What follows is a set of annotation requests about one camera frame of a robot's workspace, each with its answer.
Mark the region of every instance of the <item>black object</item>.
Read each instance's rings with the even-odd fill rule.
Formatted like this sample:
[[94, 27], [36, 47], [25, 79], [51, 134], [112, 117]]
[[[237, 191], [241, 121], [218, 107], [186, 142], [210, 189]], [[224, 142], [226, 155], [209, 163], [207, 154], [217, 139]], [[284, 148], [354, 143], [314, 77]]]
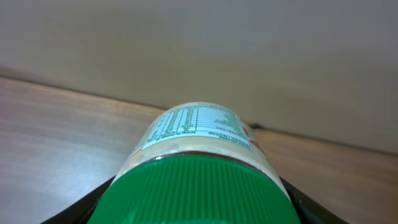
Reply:
[[[114, 177], [42, 224], [86, 224]], [[302, 224], [348, 224], [323, 208], [286, 180], [281, 179]]]

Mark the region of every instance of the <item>label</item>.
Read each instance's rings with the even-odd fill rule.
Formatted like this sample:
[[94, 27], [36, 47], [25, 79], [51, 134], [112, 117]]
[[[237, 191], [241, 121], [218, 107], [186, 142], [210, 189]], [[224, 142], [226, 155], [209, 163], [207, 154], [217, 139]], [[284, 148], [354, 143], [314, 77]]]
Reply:
[[236, 114], [224, 107], [204, 103], [164, 113], [142, 149], [169, 139], [190, 136], [218, 138], [252, 151]]
[[289, 197], [250, 128], [231, 110], [211, 103], [187, 103], [159, 116], [113, 181], [145, 162], [182, 152], [239, 160], [265, 174]]

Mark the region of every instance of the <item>white wall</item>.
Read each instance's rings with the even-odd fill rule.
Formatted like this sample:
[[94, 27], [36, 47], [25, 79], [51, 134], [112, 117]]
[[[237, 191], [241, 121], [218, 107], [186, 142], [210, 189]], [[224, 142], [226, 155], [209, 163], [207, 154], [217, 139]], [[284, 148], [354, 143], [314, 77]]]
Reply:
[[395, 0], [0, 0], [0, 73], [398, 153]]

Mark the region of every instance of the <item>green cap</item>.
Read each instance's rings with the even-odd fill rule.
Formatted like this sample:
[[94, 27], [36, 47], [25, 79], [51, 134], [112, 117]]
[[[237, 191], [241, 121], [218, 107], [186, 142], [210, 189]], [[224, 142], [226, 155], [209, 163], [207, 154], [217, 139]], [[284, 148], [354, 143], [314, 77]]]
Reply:
[[147, 162], [104, 193], [88, 224], [300, 223], [275, 183], [238, 162], [174, 156]]

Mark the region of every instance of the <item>wooden surface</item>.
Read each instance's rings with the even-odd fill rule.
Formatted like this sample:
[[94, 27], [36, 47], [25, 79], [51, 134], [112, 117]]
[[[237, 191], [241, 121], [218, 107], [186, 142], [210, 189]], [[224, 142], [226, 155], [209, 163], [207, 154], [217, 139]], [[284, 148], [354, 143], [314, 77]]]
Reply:
[[[163, 111], [0, 79], [0, 223], [39, 223], [114, 175]], [[256, 131], [277, 172], [350, 223], [396, 223], [398, 157]]]

